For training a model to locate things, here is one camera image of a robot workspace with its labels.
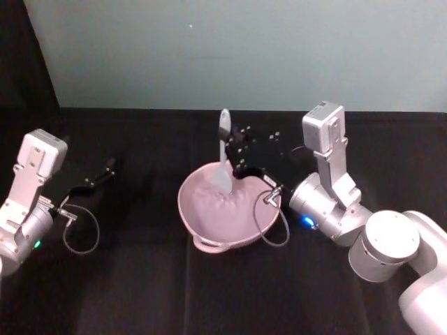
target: black table surface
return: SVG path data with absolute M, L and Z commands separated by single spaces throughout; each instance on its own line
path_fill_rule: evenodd
M 302 144 L 304 112 L 232 112 L 232 121 Z M 404 267 L 366 283 L 346 248 L 291 221 L 283 248 L 258 241 L 218 255 L 191 243 L 177 192 L 218 155 L 218 111 L 63 109 L 52 119 L 0 113 L 0 194 L 23 135 L 69 135 L 60 196 L 119 157 L 117 177 L 88 199 L 101 243 L 79 257 L 61 242 L 63 220 L 20 270 L 2 280 L 0 334 L 411 334 L 397 300 L 417 279 Z M 418 210 L 447 228 L 447 114 L 346 113 L 348 170 L 372 211 Z M 85 239 L 92 238 L 85 230 Z M 268 237 L 284 237 L 280 224 Z

